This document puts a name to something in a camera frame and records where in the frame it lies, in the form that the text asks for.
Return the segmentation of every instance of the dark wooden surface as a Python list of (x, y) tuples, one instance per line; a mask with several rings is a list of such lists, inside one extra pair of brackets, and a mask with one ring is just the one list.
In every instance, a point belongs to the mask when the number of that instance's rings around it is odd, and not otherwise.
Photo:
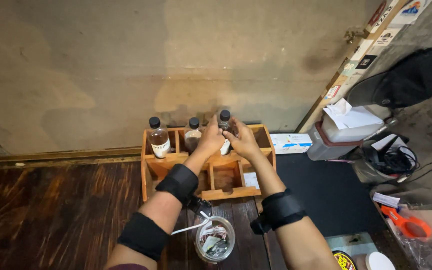
[[(0, 269), (102, 269), (141, 203), (140, 162), (0, 169)], [(193, 233), (181, 232), (171, 236), (158, 268), (284, 269), (275, 235), (263, 238), (249, 227), (254, 197), (213, 201), (212, 211), (235, 228), (231, 255), (206, 264)], [(176, 229), (196, 218), (184, 209)]]

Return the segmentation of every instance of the red lid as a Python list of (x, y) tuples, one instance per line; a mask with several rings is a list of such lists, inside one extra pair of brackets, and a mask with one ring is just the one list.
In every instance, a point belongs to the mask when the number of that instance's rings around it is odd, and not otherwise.
[(344, 142), (344, 143), (333, 143), (331, 142), (328, 137), (326, 136), (325, 132), (321, 128), (321, 125), (323, 124), (323, 121), (316, 122), (314, 125), (316, 127), (316, 130), (319, 133), (319, 136), (322, 139), (322, 142), (324, 145), (329, 147), (335, 147), (335, 146), (360, 146), (363, 144), (363, 140), (356, 141), (356, 142)]

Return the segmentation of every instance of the hand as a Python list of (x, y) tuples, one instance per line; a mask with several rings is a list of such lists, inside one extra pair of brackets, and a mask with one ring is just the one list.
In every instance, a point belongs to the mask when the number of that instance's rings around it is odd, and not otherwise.
[(213, 115), (209, 120), (204, 132), (199, 139), (198, 147), (195, 152), (201, 152), (205, 158), (209, 158), (212, 154), (219, 151), (223, 147), (225, 138), (221, 133), (223, 130), (218, 127), (218, 120), (216, 115)]
[(224, 131), (223, 135), (229, 140), (236, 153), (247, 160), (257, 154), (262, 153), (258, 144), (256, 143), (255, 135), (253, 134), (251, 128), (234, 117), (231, 117), (231, 120), (237, 127), (239, 138), (227, 131)]

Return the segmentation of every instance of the dripp label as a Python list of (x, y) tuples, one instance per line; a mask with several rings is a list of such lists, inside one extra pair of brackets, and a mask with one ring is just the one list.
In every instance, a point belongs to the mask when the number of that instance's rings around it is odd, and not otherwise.
[(220, 149), (221, 155), (226, 155), (229, 150), (230, 150), (230, 141), (228, 139), (225, 139), (224, 144)]
[(167, 141), (162, 145), (151, 144), (151, 146), (153, 147), (153, 152), (156, 157), (160, 159), (164, 158), (171, 148), (170, 139), (168, 138)]

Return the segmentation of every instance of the black arm band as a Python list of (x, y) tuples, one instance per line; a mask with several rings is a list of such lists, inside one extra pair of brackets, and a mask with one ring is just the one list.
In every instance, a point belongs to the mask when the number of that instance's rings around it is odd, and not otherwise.
[(262, 212), (250, 224), (257, 235), (263, 235), (270, 229), (276, 230), (286, 224), (300, 221), (306, 216), (303, 206), (289, 188), (284, 192), (268, 196), (262, 202)]
[(136, 212), (124, 226), (117, 243), (159, 261), (169, 238), (170, 236), (152, 219)]
[(198, 188), (198, 176), (183, 164), (176, 164), (157, 186), (157, 191), (171, 193), (184, 206)]

